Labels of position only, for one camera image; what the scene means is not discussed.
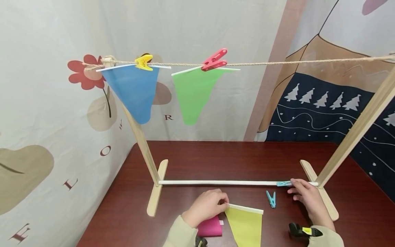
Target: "wooden stand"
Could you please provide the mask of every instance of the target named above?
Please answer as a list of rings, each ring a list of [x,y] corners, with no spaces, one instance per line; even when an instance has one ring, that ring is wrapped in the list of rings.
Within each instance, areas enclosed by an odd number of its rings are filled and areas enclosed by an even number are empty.
[[[114,66],[111,63],[111,58],[105,58],[108,61],[105,63],[106,67]],[[381,84],[377,92],[374,94],[370,102],[365,107],[364,111],[361,113],[360,117],[356,120],[353,127],[350,129],[349,133],[346,135],[342,143],[336,149],[335,153],[329,159],[328,163],[325,165],[322,172],[317,176],[314,169],[305,160],[301,160],[300,163],[310,180],[311,184],[318,186],[320,195],[325,203],[325,206],[331,216],[332,220],[335,221],[339,218],[339,213],[337,212],[335,206],[333,205],[331,199],[324,189],[324,185],[335,173],[337,168],[342,164],[345,158],[350,154],[352,149],[357,145],[363,135],[368,131],[370,126],[382,113],[385,107],[389,104],[392,98],[395,96],[395,67],[391,70],[387,78]],[[151,217],[155,216],[156,209],[158,207],[160,192],[162,190],[162,184],[181,184],[176,181],[164,181],[166,168],[168,160],[163,160],[159,169],[156,170],[154,160],[151,155],[148,143],[145,139],[144,133],[141,129],[141,125],[138,124],[134,118],[131,116],[129,111],[123,106],[126,116],[129,120],[130,127],[136,137],[137,144],[140,147],[141,153],[143,154],[144,161],[147,164],[149,173],[151,174],[154,186],[152,188],[151,196],[148,202],[147,214]],[[275,181],[183,181],[182,184],[227,184],[227,185],[276,185]]]
[[[308,179],[311,182],[318,182],[318,190],[333,221],[339,218],[339,213],[333,205],[332,200],[326,193],[324,186],[335,173],[335,171],[339,168],[339,166],[343,163],[346,157],[350,154],[352,149],[358,144],[358,142],[365,135],[368,129],[376,121],[378,116],[387,107],[387,105],[394,98],[394,96],[395,67],[391,70],[387,78],[383,81],[381,86],[373,95],[372,99],[366,105],[365,109],[362,111],[359,118],[355,121],[353,127],[350,129],[346,137],[337,147],[336,151],[326,163],[325,167],[322,169],[318,177],[313,167],[311,167],[310,163],[305,160],[300,161],[300,164],[302,165]]]

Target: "wooden table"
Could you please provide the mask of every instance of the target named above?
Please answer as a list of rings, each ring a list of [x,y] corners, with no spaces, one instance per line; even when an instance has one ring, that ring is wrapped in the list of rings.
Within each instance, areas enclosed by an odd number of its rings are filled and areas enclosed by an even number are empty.
[[[169,159],[166,179],[284,181],[307,179],[300,159],[320,172],[336,149],[331,143],[149,141],[155,163]],[[152,180],[137,145],[134,145],[78,247],[162,246],[177,215],[195,198],[213,187],[165,186],[155,218],[147,213]],[[237,205],[264,209],[261,246],[306,246],[291,239],[288,223],[309,225],[306,209],[292,201],[281,187],[220,187]],[[340,214],[335,222],[346,246],[393,246],[395,204],[348,157],[326,191]],[[276,191],[270,208],[266,190]],[[226,217],[223,236],[208,238],[209,246],[236,246]]]

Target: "person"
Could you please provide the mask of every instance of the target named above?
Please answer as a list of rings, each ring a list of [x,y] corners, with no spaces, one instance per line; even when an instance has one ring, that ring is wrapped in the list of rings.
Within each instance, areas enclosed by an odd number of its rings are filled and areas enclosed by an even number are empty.
[[[291,179],[294,186],[288,194],[294,194],[293,200],[300,201],[307,209],[308,216],[316,228],[323,233],[320,237],[310,237],[308,247],[343,247],[344,243],[329,216],[324,202],[315,186],[303,179]],[[163,247],[193,247],[198,230],[196,227],[204,220],[224,212],[229,198],[220,189],[209,190],[201,194],[192,206],[179,215],[170,228]]]

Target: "green pennant flag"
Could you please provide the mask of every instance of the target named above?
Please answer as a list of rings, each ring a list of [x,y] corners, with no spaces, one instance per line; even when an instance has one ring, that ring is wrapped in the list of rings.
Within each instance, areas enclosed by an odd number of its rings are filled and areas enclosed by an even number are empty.
[[[172,74],[181,114],[186,125],[194,125],[208,102],[217,80],[239,69],[217,68],[202,71],[200,67]]]

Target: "blue pennant flag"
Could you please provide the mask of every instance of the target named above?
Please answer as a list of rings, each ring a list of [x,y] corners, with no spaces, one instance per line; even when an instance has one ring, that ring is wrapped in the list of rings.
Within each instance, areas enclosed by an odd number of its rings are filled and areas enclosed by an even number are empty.
[[[126,65],[100,70],[108,85],[139,124],[145,124],[151,118],[159,74],[159,68],[152,69],[153,71],[141,70],[135,65]]]

